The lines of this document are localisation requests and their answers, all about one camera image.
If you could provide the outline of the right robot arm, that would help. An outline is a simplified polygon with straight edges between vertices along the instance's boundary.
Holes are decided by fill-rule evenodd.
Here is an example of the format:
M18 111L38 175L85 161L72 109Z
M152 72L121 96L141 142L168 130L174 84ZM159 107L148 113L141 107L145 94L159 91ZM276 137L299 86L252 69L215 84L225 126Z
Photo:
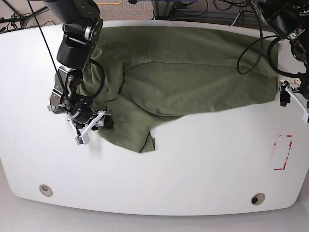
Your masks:
M105 82L103 67L91 58L103 19L93 0L46 0L44 4L61 21L64 32L56 57L61 66L56 70L48 109L54 114L67 114L77 144L85 145L89 131L112 125L111 115L105 110L91 109ZM98 90L85 96L77 93L77 87L83 80L82 70L89 64L99 69L101 80Z

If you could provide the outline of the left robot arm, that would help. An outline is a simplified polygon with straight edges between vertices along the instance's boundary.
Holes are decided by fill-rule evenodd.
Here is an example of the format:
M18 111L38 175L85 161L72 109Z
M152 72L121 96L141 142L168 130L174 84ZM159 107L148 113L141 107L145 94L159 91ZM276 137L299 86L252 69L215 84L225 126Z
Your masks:
M247 3L257 20L260 38L241 53L237 61L237 72L245 75L257 67L262 57L265 39L261 23L265 23L275 33L273 36L275 39L270 42L267 48L266 59L268 64L279 75L295 80L299 79L297 87L292 87L288 81L283 81L280 84L280 106L287 106L291 102L291 98L294 98L303 108L305 114L308 115L309 104L303 104L298 95L302 95L306 100L309 99L309 2L307 0L249 0ZM284 72L273 64L272 49L283 40L289 41L293 57L304 64L306 68L304 73ZM248 71L241 72L239 69L240 59L255 43L260 44L257 61Z

